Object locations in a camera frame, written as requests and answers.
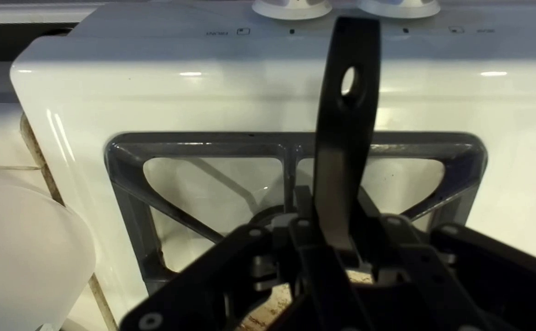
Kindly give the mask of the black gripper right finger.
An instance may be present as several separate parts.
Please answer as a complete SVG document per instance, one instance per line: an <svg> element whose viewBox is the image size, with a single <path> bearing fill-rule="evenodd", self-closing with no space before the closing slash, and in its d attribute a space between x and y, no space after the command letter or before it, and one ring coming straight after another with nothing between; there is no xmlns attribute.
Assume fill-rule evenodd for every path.
<svg viewBox="0 0 536 331"><path fill-rule="evenodd" d="M370 286L342 286L339 331L536 331L536 258L458 223L412 221L451 205L436 194L397 216L364 192L339 199L339 229Z"/></svg>

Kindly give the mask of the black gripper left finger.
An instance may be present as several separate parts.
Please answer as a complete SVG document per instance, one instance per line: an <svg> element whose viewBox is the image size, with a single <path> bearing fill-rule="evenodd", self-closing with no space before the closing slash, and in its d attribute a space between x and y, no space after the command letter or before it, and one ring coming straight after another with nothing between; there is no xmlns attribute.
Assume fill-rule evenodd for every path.
<svg viewBox="0 0 536 331"><path fill-rule="evenodd" d="M274 331L366 331L366 317L316 225L307 188L294 190L294 214L269 227L245 225L127 313L119 331L234 331L276 286L291 306Z"/></svg>

